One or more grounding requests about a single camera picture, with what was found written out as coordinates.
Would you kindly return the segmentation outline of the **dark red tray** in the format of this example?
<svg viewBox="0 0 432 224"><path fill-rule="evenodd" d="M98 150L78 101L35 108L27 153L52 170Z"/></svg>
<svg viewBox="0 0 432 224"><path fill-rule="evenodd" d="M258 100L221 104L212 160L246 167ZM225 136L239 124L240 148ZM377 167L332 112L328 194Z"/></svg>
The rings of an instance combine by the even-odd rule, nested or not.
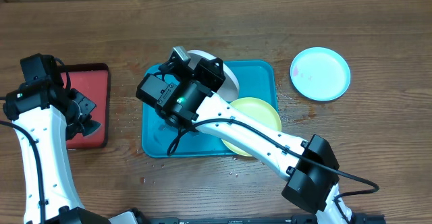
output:
<svg viewBox="0 0 432 224"><path fill-rule="evenodd" d="M111 88L111 74L105 63L87 63L67 65L71 87L81 92L85 97L95 103L91 112L92 120L101 125L88 136L77 134L73 139L66 141L67 148L102 148L107 143L109 121L109 94Z"/></svg>

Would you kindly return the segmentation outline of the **teal plastic tray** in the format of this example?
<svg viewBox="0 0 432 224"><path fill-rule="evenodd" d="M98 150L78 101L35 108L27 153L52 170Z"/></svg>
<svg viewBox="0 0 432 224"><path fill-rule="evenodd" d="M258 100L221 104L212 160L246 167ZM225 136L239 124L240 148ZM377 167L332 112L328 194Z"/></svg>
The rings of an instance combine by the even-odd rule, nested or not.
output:
<svg viewBox="0 0 432 224"><path fill-rule="evenodd" d="M269 103L275 110L277 93L274 71L263 60L226 61L240 85L240 98L254 97ZM143 104L142 109L142 149L150 157L165 158L167 149L178 130L167 125L155 110ZM174 157L215 157L233 155L221 139L203 133L189 132L181 137Z"/></svg>

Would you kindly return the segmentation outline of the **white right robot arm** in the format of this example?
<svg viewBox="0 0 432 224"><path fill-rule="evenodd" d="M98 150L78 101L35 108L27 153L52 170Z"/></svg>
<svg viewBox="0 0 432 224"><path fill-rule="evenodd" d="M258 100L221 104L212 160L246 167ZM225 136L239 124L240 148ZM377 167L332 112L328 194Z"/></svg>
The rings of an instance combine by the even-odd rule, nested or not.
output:
<svg viewBox="0 0 432 224"><path fill-rule="evenodd" d="M173 54L159 66L155 78L173 76L178 84L164 84L154 108L179 130L221 138L262 161L286 181L282 195L318 223L351 223L353 212L340 196L338 161L328 141L310 140L273 130L231 106L219 91L237 78L224 62L204 52Z"/></svg>

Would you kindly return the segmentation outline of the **yellow plate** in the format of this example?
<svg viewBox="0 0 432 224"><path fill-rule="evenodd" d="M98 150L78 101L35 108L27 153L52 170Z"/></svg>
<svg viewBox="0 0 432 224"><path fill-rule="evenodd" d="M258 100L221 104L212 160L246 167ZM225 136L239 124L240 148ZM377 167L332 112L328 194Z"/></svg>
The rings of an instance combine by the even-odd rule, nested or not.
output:
<svg viewBox="0 0 432 224"><path fill-rule="evenodd" d="M258 98L245 97L232 101L230 105L268 128L281 131L279 114L269 103Z"/></svg>

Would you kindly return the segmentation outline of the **dark green bow-shaped sponge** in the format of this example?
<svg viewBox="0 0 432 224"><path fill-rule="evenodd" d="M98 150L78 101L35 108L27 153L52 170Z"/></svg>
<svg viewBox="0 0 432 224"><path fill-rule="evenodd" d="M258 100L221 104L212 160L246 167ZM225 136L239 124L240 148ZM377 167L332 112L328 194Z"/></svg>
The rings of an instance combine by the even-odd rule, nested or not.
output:
<svg viewBox="0 0 432 224"><path fill-rule="evenodd" d="M99 122L94 121L94 120L89 120L83 124L84 129L83 129L82 135L84 137L87 137L87 136L95 133L100 128L100 126L101 126L101 124Z"/></svg>

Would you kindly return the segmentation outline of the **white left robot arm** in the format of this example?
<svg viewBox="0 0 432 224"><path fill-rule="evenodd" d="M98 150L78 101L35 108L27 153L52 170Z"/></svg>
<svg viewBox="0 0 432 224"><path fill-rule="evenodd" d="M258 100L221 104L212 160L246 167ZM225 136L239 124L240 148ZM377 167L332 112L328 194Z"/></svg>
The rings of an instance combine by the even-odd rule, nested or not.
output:
<svg viewBox="0 0 432 224"><path fill-rule="evenodd" d="M4 97L2 125L16 131L26 182L25 223L150 223L137 208L107 218L85 209L74 185L67 140L100 128L96 104L71 87L68 69L40 53L20 62L24 83Z"/></svg>

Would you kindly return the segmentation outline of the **white plate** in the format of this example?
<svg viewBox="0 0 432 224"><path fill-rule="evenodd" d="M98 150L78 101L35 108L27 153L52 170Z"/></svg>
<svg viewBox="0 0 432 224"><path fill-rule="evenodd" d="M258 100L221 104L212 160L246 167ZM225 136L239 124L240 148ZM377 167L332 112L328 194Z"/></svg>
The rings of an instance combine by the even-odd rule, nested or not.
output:
<svg viewBox="0 0 432 224"><path fill-rule="evenodd" d="M191 61L188 66L194 69L201 58L207 60L213 60L217 57L201 50L189 50L188 54L191 56ZM217 91L217 94L225 101L232 102L239 97L240 85L237 77L234 75L233 71L224 63L223 72L225 76L225 81Z"/></svg>

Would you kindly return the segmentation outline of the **light blue plate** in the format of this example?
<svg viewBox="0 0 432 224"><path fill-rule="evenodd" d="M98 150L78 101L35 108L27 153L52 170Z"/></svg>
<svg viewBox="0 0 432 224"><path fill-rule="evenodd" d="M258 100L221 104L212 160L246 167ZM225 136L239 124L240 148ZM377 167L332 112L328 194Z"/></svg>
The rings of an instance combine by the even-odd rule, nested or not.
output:
<svg viewBox="0 0 432 224"><path fill-rule="evenodd" d="M311 47L293 59L290 79L302 96L314 101L333 101L349 88L351 71L340 54L325 47Z"/></svg>

